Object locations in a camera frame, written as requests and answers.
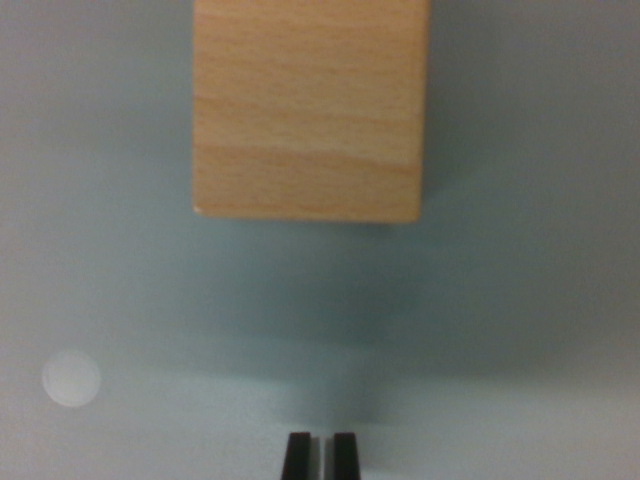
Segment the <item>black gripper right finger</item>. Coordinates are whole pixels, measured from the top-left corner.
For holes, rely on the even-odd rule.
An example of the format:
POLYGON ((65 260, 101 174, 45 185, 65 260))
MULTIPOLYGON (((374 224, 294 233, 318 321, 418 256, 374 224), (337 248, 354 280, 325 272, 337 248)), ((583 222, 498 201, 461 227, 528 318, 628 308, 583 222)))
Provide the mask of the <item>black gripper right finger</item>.
POLYGON ((325 441, 325 480, 361 480, 357 437, 353 432, 335 433, 325 441))

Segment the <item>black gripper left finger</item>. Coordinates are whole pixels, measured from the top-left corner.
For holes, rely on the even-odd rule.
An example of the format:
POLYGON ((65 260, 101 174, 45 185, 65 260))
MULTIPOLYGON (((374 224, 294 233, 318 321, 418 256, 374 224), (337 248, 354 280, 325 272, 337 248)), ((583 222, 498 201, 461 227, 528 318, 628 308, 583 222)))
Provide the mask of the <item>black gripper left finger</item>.
POLYGON ((289 434, 281 480, 318 480, 321 447, 318 437, 310 432, 289 434))

